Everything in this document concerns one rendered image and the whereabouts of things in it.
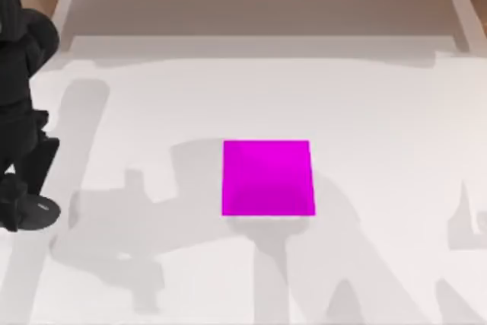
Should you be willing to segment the black round disc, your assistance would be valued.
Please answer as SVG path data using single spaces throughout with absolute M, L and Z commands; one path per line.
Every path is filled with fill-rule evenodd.
M 27 194 L 18 202 L 18 228 L 38 231 L 53 225 L 61 214 L 60 207 L 51 199 Z

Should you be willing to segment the flat magenta square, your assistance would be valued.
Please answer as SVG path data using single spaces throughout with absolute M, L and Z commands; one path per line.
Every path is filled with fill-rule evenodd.
M 308 140 L 225 140 L 223 216 L 316 215 Z

